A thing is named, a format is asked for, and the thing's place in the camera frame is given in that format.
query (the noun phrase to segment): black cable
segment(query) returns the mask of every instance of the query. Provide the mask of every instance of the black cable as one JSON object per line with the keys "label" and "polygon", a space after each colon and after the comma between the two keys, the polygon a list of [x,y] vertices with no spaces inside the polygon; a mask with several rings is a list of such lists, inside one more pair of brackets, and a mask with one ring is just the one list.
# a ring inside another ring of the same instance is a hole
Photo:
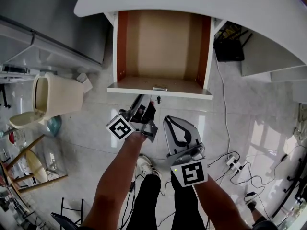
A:
{"label": "black cable", "polygon": [[167,217],[165,217],[165,218],[160,222],[160,224],[157,226],[157,228],[160,227],[160,226],[161,226],[161,223],[164,222],[164,221],[165,221],[167,218],[169,218],[170,216],[172,216],[174,213],[175,213],[175,211],[174,211],[172,214],[170,214],[170,215],[168,215]]}
{"label": "black cable", "polygon": [[218,181],[218,180],[220,180],[224,175],[226,175],[226,173],[228,172],[228,171],[230,171],[231,170],[231,168],[229,168],[222,176],[220,176],[219,178],[217,178],[216,180],[215,180],[215,182],[216,181]]}
{"label": "black cable", "polygon": [[130,211],[127,220],[125,221],[124,225],[122,226],[123,228],[124,228],[124,226],[127,224],[127,222],[128,222],[128,220],[129,220],[131,214],[133,213],[133,210],[134,210],[134,209],[132,209],[132,210]]}
{"label": "black cable", "polygon": [[217,160],[213,161],[212,163],[209,163],[208,166],[210,166],[211,164],[214,164],[215,162],[220,160],[222,157],[227,156],[228,154],[231,154],[231,153],[236,153],[239,156],[239,158],[237,160],[240,160],[240,154],[238,152],[236,152],[236,151],[231,151],[231,152],[228,152],[228,153],[222,155],[221,157],[219,157]]}
{"label": "black cable", "polygon": [[123,217],[122,217],[122,219],[121,219],[121,227],[119,228],[120,230],[122,230],[122,228],[124,227],[124,226],[123,226],[123,225],[124,225],[124,217],[125,217],[125,214],[126,214],[126,210],[127,210],[127,208],[128,208],[128,203],[129,203],[130,194],[131,194],[131,192],[129,192],[128,199],[127,199],[127,204],[126,204],[126,208],[125,208],[125,211],[124,211],[124,215],[123,215]]}
{"label": "black cable", "polygon": [[261,202],[261,204],[262,204],[262,206],[263,206],[263,209],[264,209],[265,214],[267,215],[268,219],[271,220],[270,217],[269,217],[269,215],[268,215],[268,213],[267,213],[267,211],[265,210],[265,207],[264,207],[264,205],[263,205],[263,202],[262,202],[262,200],[261,200],[259,194],[258,194],[258,193],[256,193],[256,194],[257,194],[258,198],[260,199],[260,202]]}
{"label": "black cable", "polygon": [[136,177],[136,179],[138,179],[138,178],[139,178],[139,176],[141,176],[141,177],[143,177],[143,179],[145,179],[145,177],[144,177],[144,176],[142,176],[141,174],[139,174],[139,175]]}
{"label": "black cable", "polygon": [[296,147],[293,147],[292,151],[289,152],[288,156],[289,156],[289,155],[294,151],[294,149],[297,148],[297,147],[303,147],[303,148],[307,149],[307,147],[304,147],[304,146],[302,146],[302,145],[297,145]]}
{"label": "black cable", "polygon": [[206,224],[206,227],[205,227],[206,230],[208,229],[209,222],[210,222],[210,220],[209,220],[209,217],[208,217],[207,224]]}
{"label": "black cable", "polygon": [[253,178],[259,177],[260,180],[261,180],[261,184],[262,184],[261,187],[263,187],[263,186],[265,186],[265,185],[267,185],[267,184],[270,184],[272,181],[274,181],[274,180],[276,179],[276,173],[275,173],[275,171],[276,171],[276,168],[278,167],[278,165],[280,165],[281,163],[282,163],[282,161],[280,161],[280,162],[275,166],[275,168],[274,168],[274,178],[273,178],[272,180],[268,181],[267,183],[263,183],[262,177],[261,177],[260,175],[254,175],[254,176],[252,176],[251,171],[250,171],[250,168],[251,168],[251,163],[250,163],[250,162],[247,162],[246,164],[244,164],[244,165],[242,166],[242,167],[244,168],[245,165],[249,164],[248,170],[249,170],[250,178],[247,179],[247,180],[245,180],[245,181],[243,181],[243,182],[234,183],[234,182],[231,181],[231,179],[233,179],[233,178],[237,175],[237,173],[236,173],[233,177],[230,178],[230,182],[231,182],[232,184],[234,184],[234,185],[239,185],[239,184],[242,184],[242,183],[246,183],[246,182],[248,182],[248,181],[250,181],[250,180],[253,180]]}
{"label": "black cable", "polygon": [[2,161],[2,163],[6,163],[11,157],[8,157],[6,160]]}
{"label": "black cable", "polygon": [[171,181],[165,183],[164,194],[163,194],[163,193],[161,192],[161,190],[160,190],[160,193],[161,193],[161,195],[162,195],[163,197],[165,197],[166,185],[167,185],[168,183],[170,183],[170,182],[171,182]]}

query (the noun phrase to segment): stool leg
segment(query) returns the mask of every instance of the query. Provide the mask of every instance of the stool leg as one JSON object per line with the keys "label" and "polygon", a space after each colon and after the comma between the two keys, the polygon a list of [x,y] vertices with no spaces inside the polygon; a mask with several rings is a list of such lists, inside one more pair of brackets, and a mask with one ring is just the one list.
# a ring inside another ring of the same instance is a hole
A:
{"label": "stool leg", "polygon": [[17,156],[12,160],[12,162],[9,163],[9,165],[6,167],[6,170],[9,170],[13,165],[32,147],[34,147],[45,135],[41,135],[39,138],[37,138],[35,141],[33,141],[29,146],[27,146],[25,149],[23,149]]}
{"label": "stool leg", "polygon": [[35,185],[35,186],[30,186],[30,187],[26,187],[26,188],[22,188],[22,189],[19,189],[19,192],[22,194],[22,193],[26,193],[26,192],[29,192],[29,191],[32,191],[32,190],[35,190],[35,189],[38,189],[40,187],[43,187],[43,186],[47,186],[47,185],[50,185],[54,182],[58,182],[64,178],[68,177],[68,175],[65,175],[65,176],[62,176],[62,177],[59,177],[57,179],[53,179],[51,181],[47,181],[47,182],[43,182],[43,183],[40,183],[38,185]]}
{"label": "stool leg", "polygon": [[15,180],[13,180],[13,182],[16,184],[16,183],[18,183],[18,182],[22,182],[22,181],[24,181],[25,179],[29,179],[29,178],[32,178],[32,177],[34,177],[33,174],[26,175],[26,176],[23,176],[23,177],[20,177],[20,178],[17,178],[17,179],[15,179]]}

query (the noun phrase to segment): power strip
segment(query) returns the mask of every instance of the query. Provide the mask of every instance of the power strip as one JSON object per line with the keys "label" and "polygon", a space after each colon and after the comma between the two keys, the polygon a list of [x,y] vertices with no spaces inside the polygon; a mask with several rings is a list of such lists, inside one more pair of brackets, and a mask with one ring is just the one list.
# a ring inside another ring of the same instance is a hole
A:
{"label": "power strip", "polygon": [[241,163],[238,161],[235,156],[230,155],[229,159],[226,160],[226,164],[234,171],[240,171],[241,170]]}

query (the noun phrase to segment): trash can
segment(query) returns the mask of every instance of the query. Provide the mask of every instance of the trash can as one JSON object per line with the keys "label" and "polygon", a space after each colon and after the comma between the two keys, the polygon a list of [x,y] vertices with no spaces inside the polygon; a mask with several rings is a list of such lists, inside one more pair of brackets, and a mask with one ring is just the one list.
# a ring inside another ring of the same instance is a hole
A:
{"label": "trash can", "polygon": [[82,83],[62,78],[52,73],[41,72],[33,82],[33,111],[11,117],[10,124],[15,128],[23,128],[30,123],[79,111],[82,103]]}

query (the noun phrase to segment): chair leg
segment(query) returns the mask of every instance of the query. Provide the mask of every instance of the chair leg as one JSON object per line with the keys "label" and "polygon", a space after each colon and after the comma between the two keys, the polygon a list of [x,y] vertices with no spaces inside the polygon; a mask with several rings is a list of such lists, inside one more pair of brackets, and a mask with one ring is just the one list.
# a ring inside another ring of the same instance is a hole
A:
{"label": "chair leg", "polygon": [[8,107],[10,109],[10,105],[8,105],[8,103],[6,102],[6,95],[5,95],[5,88],[4,88],[4,84],[0,84],[0,92],[2,91],[3,94],[3,100],[4,100],[4,107]]}
{"label": "chair leg", "polygon": [[9,165],[6,167],[6,170],[9,170],[13,165],[32,147],[34,147],[45,135],[41,135],[39,138],[37,138],[35,141],[33,141],[29,146],[27,146],[25,149],[23,149],[17,156],[14,158]]}
{"label": "chair leg", "polygon": [[81,224],[83,223],[83,199],[81,199]]}
{"label": "chair leg", "polygon": [[59,178],[56,178],[56,179],[53,179],[51,181],[47,181],[47,182],[43,182],[43,183],[40,183],[38,185],[34,185],[34,186],[30,186],[30,187],[27,187],[27,188],[22,188],[22,189],[19,189],[19,192],[22,194],[22,193],[26,193],[26,192],[29,192],[29,191],[32,191],[32,190],[35,190],[35,189],[38,189],[40,187],[43,187],[43,186],[47,186],[47,185],[50,185],[54,182],[58,182],[64,178],[68,177],[68,175],[65,175],[65,176],[62,176],[62,177],[59,177]]}
{"label": "chair leg", "polygon": [[26,176],[23,176],[23,177],[20,177],[20,178],[17,178],[17,179],[15,179],[15,180],[13,180],[13,182],[16,184],[16,183],[18,183],[18,182],[22,182],[22,181],[24,181],[25,179],[29,179],[29,178],[32,178],[32,177],[34,177],[33,174],[26,175]]}
{"label": "chair leg", "polygon": [[63,204],[64,204],[64,198],[62,198],[62,204],[61,204],[61,216],[63,215]]}

